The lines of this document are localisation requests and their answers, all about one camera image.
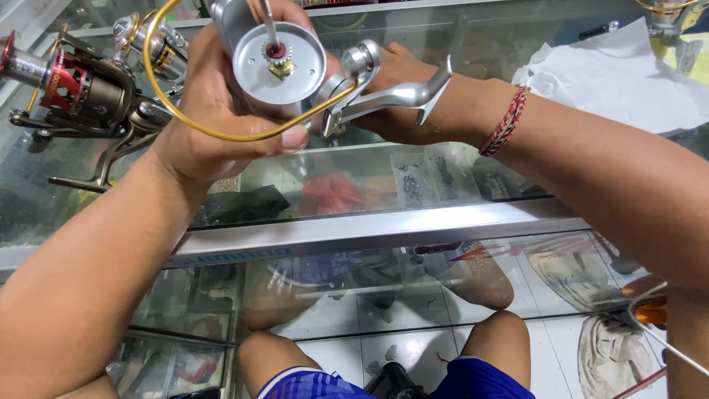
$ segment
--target glass display case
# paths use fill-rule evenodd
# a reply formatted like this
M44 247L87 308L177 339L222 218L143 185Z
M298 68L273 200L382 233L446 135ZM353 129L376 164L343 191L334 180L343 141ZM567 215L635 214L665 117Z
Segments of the glass display case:
M113 21L156 5L58 3L24 49L46 54L68 23L73 36L112 55ZM172 26L191 38L210 20L198 18L203 3L184 3ZM581 32L645 16L634 0L417 0L308 13L335 56L370 38L433 65L451 54L456 73L505 81L545 43L568 45ZM136 82L152 95L146 76ZM0 116L31 94L6 82ZM98 195L48 177L89 178L108 144L57 138L29 153L30 132L0 124L2 283ZM706 129L663 135L707 158ZM109 180L140 154L121 158ZM407 182L420 191L412 196ZM248 398L234 355L249 329L310 342L464 327L501 309L525 319L589 315L622 309L623 286L647 274L543 187L476 148L390 143L351 124L217 182L165 269L108 368L125 398L206 388Z

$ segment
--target blue shorts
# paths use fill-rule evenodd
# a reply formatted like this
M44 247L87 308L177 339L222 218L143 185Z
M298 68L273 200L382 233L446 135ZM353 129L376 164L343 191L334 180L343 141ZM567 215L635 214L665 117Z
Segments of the blue shorts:
M514 378L473 356L448 364L448 375L428 399L535 399ZM376 399L336 373L309 367L288 368L261 389L256 399Z

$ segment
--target white stripe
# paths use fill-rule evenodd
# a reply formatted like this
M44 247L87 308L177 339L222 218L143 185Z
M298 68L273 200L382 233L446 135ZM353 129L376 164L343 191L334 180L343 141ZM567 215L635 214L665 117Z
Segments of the white stripe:
M301 371L313 371L316 373L324 373L322 370L318 370L316 368L311 368L311 367L293 367L290 368L289 370L282 371L280 374L276 375L268 385L263 387L261 390L261 395L258 395L256 399L265 399L268 394L271 392L271 389L273 389L274 386L276 386L277 383L281 382L288 376L294 373L299 373Z

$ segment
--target glass countertop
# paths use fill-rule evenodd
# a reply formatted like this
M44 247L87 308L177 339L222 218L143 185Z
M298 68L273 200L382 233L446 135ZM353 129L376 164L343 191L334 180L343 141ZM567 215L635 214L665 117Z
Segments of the glass countertop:
M148 3L143 7L146 10L151 8ZM321 42L336 56L364 38L380 44L395 41L433 65L439 65L451 53L454 70L459 74L511 81L518 68L528 64L544 43L568 45L578 41L582 31L609 21L619 21L624 26L644 15L631 0L509 0L439 6L421 0L406 4L380 4L380 11L372 11L376 5L367 6L367 12L357 11L357 7L316 10L312 20ZM124 10L127 5L113 13L106 9L102 11L105 23L97 19L86 29L89 22L82 23L79 17L83 14L77 7L72 2L48 32L69 21L71 29L82 28L73 32L77 37L107 55L115 51L111 29L105 28L111 25L111 19L132 11L145 12ZM206 22L194 21L193 26L179 30L190 38ZM41 55L47 48L35 45L34 51ZM150 95L144 75L138 74L137 83ZM30 95L29 87L15 89L0 106L0 116L12 108L23 108ZM28 132L12 127L6 119L2 124L5 134L0 137L0 247L38 245L97 197L91 192L51 185L47 178L89 178L107 141L56 138L46 151L34 154L26 150L31 141ZM709 146L701 129L674 131L667 136L706 155ZM120 180L139 155L131 154L114 164L111 180ZM419 186L420 191L412 195L406 190L410 185ZM471 146L389 143L372 132L346 125L340 135L329 139L311 137L298 153L256 160L239 177L217 182L191 228L546 195L539 185L494 160L480 157Z

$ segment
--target white paper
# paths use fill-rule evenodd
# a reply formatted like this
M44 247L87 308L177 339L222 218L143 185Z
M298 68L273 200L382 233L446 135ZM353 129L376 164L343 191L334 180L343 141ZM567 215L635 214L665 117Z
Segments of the white paper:
M513 83L652 133L709 122L709 86L655 58L644 18L572 45L544 44Z

